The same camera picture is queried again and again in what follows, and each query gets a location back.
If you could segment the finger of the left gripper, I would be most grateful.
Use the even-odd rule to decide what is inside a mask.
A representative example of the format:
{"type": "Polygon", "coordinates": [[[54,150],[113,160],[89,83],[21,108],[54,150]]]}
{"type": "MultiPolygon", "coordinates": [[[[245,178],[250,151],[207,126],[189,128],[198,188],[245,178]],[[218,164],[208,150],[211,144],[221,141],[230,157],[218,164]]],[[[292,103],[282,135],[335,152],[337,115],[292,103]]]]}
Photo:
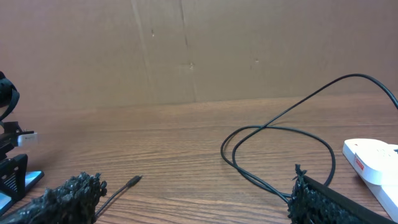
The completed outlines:
{"type": "Polygon", "coordinates": [[[25,196],[27,161],[27,154],[1,161],[1,192],[16,202],[25,196]]]}

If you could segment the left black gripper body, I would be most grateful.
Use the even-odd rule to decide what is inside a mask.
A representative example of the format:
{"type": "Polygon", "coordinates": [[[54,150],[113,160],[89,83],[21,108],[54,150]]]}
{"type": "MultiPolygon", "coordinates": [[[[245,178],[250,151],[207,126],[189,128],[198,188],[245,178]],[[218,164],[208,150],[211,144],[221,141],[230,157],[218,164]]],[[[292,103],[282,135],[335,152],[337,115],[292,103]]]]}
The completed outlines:
{"type": "Polygon", "coordinates": [[[1,160],[7,158],[7,153],[15,147],[22,146],[28,139],[34,139],[34,131],[22,129],[17,121],[2,122],[1,127],[1,160]]]}

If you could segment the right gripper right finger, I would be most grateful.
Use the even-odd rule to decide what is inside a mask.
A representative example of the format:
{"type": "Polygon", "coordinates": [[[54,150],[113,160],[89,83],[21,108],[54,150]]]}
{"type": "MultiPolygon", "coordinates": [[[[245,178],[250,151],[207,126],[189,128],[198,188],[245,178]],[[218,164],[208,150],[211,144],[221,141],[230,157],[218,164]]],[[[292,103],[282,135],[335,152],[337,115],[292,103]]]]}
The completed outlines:
{"type": "Polygon", "coordinates": [[[295,166],[288,218],[299,224],[394,224],[306,175],[295,166]]]}

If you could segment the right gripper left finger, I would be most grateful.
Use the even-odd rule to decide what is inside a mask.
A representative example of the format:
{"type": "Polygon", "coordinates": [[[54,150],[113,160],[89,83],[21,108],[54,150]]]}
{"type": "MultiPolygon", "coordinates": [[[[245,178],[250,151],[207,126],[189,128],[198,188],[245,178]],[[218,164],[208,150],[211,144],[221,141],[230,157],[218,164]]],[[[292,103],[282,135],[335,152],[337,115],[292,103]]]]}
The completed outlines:
{"type": "Polygon", "coordinates": [[[82,172],[55,189],[1,218],[1,224],[92,224],[96,206],[107,194],[107,182],[100,174],[82,172]]]}

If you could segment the Samsung Galaxy smartphone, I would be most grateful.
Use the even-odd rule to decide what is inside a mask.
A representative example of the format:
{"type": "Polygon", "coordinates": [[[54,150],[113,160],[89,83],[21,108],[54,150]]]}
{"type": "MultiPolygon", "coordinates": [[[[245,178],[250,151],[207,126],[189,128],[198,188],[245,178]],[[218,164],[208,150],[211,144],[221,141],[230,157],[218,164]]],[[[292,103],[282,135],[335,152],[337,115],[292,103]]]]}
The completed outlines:
{"type": "Polygon", "coordinates": [[[43,176],[42,171],[32,171],[26,172],[24,181],[21,181],[16,173],[1,179],[1,215],[22,200],[43,176]]]}

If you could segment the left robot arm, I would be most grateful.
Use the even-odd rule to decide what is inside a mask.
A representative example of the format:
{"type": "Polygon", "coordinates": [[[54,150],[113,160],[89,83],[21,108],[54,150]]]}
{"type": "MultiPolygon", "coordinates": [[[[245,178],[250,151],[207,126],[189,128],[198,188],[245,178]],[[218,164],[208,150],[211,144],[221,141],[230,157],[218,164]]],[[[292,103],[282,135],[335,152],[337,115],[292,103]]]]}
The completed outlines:
{"type": "MultiPolygon", "coordinates": [[[[20,98],[14,84],[1,73],[1,119],[5,119],[16,107],[20,98]]],[[[4,132],[1,134],[1,192],[12,201],[19,201],[25,196],[25,174],[27,170],[26,154],[8,159],[6,154],[19,146],[19,139],[24,139],[33,131],[24,131],[17,121],[1,121],[4,132]]]]}

